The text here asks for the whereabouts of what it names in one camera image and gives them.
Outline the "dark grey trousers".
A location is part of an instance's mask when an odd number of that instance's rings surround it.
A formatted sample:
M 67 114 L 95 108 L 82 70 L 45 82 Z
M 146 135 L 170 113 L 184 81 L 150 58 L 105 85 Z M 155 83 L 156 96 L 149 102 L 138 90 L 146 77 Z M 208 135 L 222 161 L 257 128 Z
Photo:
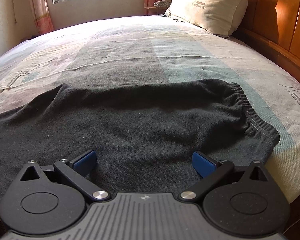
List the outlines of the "dark grey trousers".
M 29 160 L 51 165 L 95 150 L 93 182 L 111 194 L 178 194 L 199 180 L 193 152 L 245 166 L 266 162 L 279 140 L 236 83 L 63 84 L 0 114 L 0 200 Z

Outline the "pastel patchwork bed sheet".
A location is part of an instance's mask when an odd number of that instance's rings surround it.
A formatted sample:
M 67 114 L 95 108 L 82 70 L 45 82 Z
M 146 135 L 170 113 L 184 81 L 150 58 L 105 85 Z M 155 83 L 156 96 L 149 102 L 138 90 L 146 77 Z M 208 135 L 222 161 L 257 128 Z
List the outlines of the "pastel patchwork bed sheet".
M 239 84 L 281 140 L 267 162 L 287 199 L 300 196 L 300 82 L 239 36 L 160 16 L 100 20 L 27 40 L 0 56 L 0 114 L 63 83 L 112 88 L 208 78 Z

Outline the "orange wooden headboard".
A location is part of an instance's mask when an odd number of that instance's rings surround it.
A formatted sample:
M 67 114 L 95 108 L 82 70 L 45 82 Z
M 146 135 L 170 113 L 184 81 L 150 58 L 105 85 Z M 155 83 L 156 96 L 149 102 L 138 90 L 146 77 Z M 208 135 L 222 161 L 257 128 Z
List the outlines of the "orange wooden headboard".
M 300 82 L 300 0 L 248 0 L 234 37 Z

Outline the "cream printed pillow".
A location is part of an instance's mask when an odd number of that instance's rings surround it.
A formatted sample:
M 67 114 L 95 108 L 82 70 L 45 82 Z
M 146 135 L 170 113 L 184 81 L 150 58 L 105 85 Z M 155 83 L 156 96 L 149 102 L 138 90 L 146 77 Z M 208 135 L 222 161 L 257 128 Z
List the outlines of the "cream printed pillow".
M 241 24 L 248 0 L 172 0 L 165 12 L 218 36 L 230 36 Z

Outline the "wooden bedside table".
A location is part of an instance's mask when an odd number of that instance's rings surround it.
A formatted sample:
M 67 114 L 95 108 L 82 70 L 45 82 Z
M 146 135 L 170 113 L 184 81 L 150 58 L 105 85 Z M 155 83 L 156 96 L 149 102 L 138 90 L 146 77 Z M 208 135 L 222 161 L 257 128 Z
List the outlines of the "wooden bedside table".
M 166 7 L 145 7 L 145 15 L 161 15 L 166 12 Z

